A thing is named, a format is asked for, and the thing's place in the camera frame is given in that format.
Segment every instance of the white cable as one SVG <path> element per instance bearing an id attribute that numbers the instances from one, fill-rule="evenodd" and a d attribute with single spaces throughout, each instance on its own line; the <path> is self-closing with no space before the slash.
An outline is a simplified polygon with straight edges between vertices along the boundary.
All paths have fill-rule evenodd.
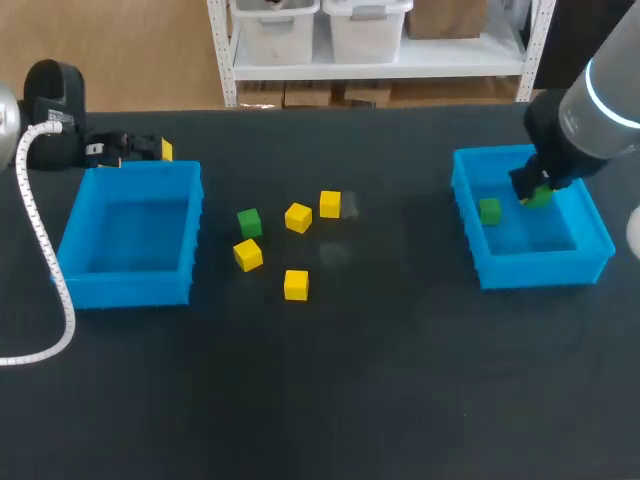
<path id="1" fill-rule="evenodd" d="M 49 270 L 53 276 L 56 288 L 58 289 L 58 295 L 60 295 L 60 301 L 62 302 L 65 318 L 64 333 L 62 334 L 62 338 L 58 340 L 58 343 L 41 352 L 31 355 L 22 355 L 20 357 L 0 357 L 0 367 L 35 363 L 53 357 L 69 345 L 69 342 L 71 342 L 71 338 L 73 337 L 73 332 L 76 329 L 76 314 L 73 310 L 71 295 L 69 295 L 69 289 L 67 288 L 64 276 L 60 270 L 56 253 L 53 251 L 51 241 L 49 241 L 49 235 L 47 235 L 47 231 L 42 224 L 42 219 L 38 213 L 38 208 L 36 207 L 36 202 L 33 199 L 31 187 L 29 186 L 29 176 L 27 175 L 27 152 L 29 151 L 31 143 L 40 135 L 60 132 L 62 132 L 62 123 L 60 122 L 43 122 L 35 126 L 30 126 L 24 135 L 22 135 L 20 143 L 18 143 L 18 150 L 16 153 L 16 175 L 18 177 L 18 185 L 20 186 L 22 200 L 25 208 L 27 209 L 27 215 L 29 216 L 29 220 L 31 220 L 33 231 L 35 232 L 36 237 L 38 237 L 40 248 L 42 249 L 44 258 L 47 261 L 47 265 L 49 266 Z"/>

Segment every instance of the white storage box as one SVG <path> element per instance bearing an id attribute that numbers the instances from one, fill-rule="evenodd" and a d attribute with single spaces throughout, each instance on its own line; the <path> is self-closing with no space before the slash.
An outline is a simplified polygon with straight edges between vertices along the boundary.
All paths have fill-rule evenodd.
<path id="1" fill-rule="evenodd" d="M 413 0 L 323 0 L 336 63 L 394 62 Z"/>
<path id="2" fill-rule="evenodd" d="M 320 0 L 282 0 L 279 10 L 266 0 L 231 0 L 254 65 L 310 63 L 313 16 L 319 9 Z"/>

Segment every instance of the black table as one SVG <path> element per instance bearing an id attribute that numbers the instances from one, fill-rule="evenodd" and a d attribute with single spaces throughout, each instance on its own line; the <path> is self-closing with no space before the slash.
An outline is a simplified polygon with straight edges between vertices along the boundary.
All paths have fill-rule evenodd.
<path id="1" fill-rule="evenodd" d="M 589 188 L 618 252 L 598 285 L 481 292 L 452 152 L 527 141 L 523 108 L 118 114 L 202 162 L 189 308 L 80 312 L 61 355 L 0 370 L 0 478 L 613 479 L 640 475 L 640 261 L 624 240 L 638 158 Z M 82 172 L 32 174 L 54 245 Z M 354 192 L 358 218 L 284 228 Z M 237 211 L 262 215 L 242 273 Z M 62 313 L 0 177 L 0 354 Z M 308 303 L 283 300 L 287 268 Z"/>

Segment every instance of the cardboard box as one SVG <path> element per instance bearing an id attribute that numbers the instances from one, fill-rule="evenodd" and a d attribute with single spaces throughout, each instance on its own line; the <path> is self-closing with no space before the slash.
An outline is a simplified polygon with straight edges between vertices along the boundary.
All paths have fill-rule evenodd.
<path id="1" fill-rule="evenodd" d="M 486 23 L 487 6 L 488 0 L 414 0 L 407 15 L 409 37 L 477 38 Z"/>
<path id="2" fill-rule="evenodd" d="M 254 110 L 281 109 L 283 82 L 243 82 L 238 88 L 238 106 Z"/>
<path id="3" fill-rule="evenodd" d="M 331 82 L 295 81 L 287 82 L 284 106 L 328 107 L 331 105 Z"/>
<path id="4" fill-rule="evenodd" d="M 385 107 L 391 96 L 391 82 L 385 80 L 354 80 L 347 83 L 345 100 L 372 103 L 376 107 Z"/>

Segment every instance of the plastic bin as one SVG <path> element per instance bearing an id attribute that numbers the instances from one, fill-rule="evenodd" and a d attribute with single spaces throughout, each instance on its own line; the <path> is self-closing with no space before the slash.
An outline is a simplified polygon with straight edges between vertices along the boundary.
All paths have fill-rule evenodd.
<path id="1" fill-rule="evenodd" d="M 198 162 L 87 170 L 58 250 L 75 307 L 188 304 L 202 200 Z"/>
<path id="2" fill-rule="evenodd" d="M 615 247 L 582 180 L 553 194 L 549 205 L 523 206 L 509 171 L 535 153 L 532 145 L 454 153 L 452 186 L 483 289 L 596 283 Z M 483 226 L 478 202 L 497 198 L 498 226 Z"/>
<path id="3" fill-rule="evenodd" d="M 320 0 L 282 0 L 274 10 L 266 0 L 231 0 L 231 12 L 255 65 L 297 65 L 311 62 L 313 17 Z"/>
<path id="4" fill-rule="evenodd" d="M 394 62 L 411 8 L 413 0 L 323 0 L 335 63 Z"/>

